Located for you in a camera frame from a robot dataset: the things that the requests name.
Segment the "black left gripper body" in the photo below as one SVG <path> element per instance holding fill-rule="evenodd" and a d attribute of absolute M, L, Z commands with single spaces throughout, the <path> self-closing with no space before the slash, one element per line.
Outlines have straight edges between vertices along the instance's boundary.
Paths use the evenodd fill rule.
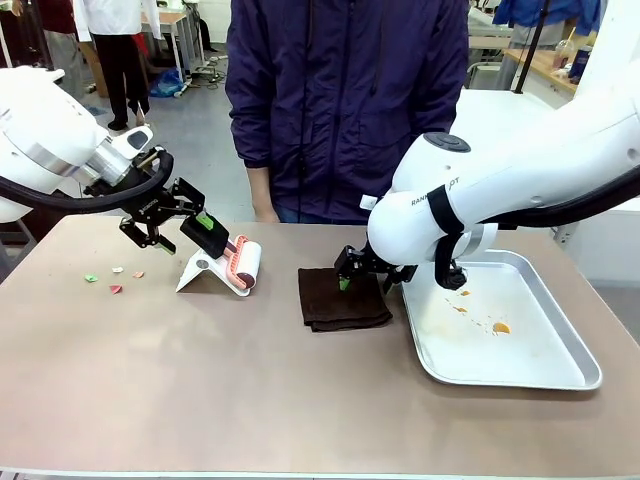
<path fill-rule="evenodd" d="M 102 197 L 124 192 L 139 185 L 147 183 L 154 177 L 160 178 L 160 183 L 154 189 L 144 194 L 137 195 L 129 200 L 119 203 L 113 210 L 122 210 L 136 221 L 145 222 L 154 217 L 154 210 L 170 195 L 164 187 L 169 175 L 153 173 L 151 171 L 131 168 L 115 186 L 111 186 L 105 180 L 97 180 L 85 188 L 85 194 L 91 197 Z"/>

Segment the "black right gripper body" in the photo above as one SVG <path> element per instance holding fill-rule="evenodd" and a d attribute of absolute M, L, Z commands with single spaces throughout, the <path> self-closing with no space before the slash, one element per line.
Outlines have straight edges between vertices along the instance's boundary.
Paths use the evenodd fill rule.
<path fill-rule="evenodd" d="M 382 274 L 398 276 L 401 268 L 381 259 L 369 243 L 356 252 L 356 275 Z"/>

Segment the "person's right hand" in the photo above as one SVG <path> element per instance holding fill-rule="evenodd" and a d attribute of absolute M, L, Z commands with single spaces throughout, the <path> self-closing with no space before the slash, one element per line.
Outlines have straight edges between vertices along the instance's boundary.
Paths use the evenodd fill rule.
<path fill-rule="evenodd" d="M 247 175 L 255 219 L 263 223 L 278 223 L 279 217 L 271 200 L 269 170 L 251 168 L 247 170 Z"/>

